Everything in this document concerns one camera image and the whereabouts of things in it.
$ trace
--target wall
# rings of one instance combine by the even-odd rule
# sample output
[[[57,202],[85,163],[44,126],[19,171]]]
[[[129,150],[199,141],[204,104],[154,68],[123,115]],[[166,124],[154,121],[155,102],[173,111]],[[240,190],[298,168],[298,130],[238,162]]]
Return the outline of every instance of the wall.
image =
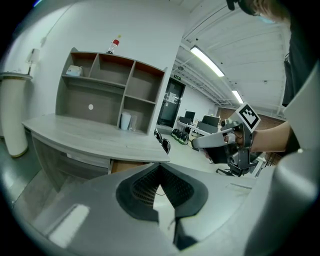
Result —
[[[46,0],[39,5],[51,4]],[[55,112],[56,95],[62,68],[72,49],[105,53],[113,38],[122,35],[116,54],[155,66],[167,73],[159,99],[174,64],[188,13],[161,0],[91,0],[75,3],[56,23],[45,44],[40,41],[59,16],[63,7],[33,25],[15,40],[4,62],[4,70],[26,72],[25,59],[32,48],[40,49],[40,61],[33,68],[33,86],[25,93],[27,106],[24,119]],[[151,131],[154,130],[161,107],[156,105]]]
[[[209,112],[213,111],[213,114],[216,114],[218,107],[200,92],[186,86],[177,116],[184,117],[186,111],[195,112],[194,120],[202,121],[204,115],[208,115]]]
[[[217,115],[220,116],[220,118],[221,118],[220,122],[221,122],[224,119],[228,119],[234,112],[235,112],[235,110],[233,110],[233,109],[219,107]],[[261,115],[261,114],[259,115],[259,117],[261,118],[261,122],[257,126],[256,130],[266,130],[266,129],[270,129],[270,128],[276,127],[276,126],[284,123],[284,121],[282,121],[282,120],[274,119],[272,117],[268,117],[268,116]]]

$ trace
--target clear glass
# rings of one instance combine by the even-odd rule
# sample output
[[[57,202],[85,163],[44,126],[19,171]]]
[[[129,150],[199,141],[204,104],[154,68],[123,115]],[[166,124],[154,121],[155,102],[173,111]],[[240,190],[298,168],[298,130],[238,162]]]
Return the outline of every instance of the clear glass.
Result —
[[[129,130],[135,132],[136,131],[136,127],[137,127],[137,116],[136,115],[132,115],[131,116],[131,120],[130,120],[130,125],[129,125]]]

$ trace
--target black door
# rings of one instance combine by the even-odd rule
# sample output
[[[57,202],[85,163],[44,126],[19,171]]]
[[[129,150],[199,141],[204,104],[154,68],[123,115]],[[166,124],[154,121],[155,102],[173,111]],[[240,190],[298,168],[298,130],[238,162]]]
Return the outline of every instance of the black door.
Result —
[[[174,127],[185,85],[170,78],[163,98],[157,124]]]

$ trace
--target computer monitor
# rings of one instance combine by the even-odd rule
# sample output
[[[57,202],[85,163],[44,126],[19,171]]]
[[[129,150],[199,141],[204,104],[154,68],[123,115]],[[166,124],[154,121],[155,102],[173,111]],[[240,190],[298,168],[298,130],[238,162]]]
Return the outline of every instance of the computer monitor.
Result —
[[[195,114],[196,114],[195,112],[186,111],[184,117],[190,118],[191,122],[193,122],[195,118]]]
[[[218,127],[219,121],[220,121],[220,118],[210,116],[210,115],[204,115],[203,119],[202,119],[203,123],[210,125],[210,126],[214,126],[214,127]]]

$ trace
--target ceiling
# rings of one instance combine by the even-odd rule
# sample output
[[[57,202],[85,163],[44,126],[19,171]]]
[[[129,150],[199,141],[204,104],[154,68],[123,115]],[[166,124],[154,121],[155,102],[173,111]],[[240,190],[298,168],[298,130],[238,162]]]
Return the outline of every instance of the ceiling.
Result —
[[[281,106],[286,82],[283,61],[289,52],[287,25],[266,23],[226,0],[169,0],[190,12],[172,74],[217,106],[237,109],[238,90],[259,114],[284,119]],[[222,70],[218,77],[190,52],[197,45]]]

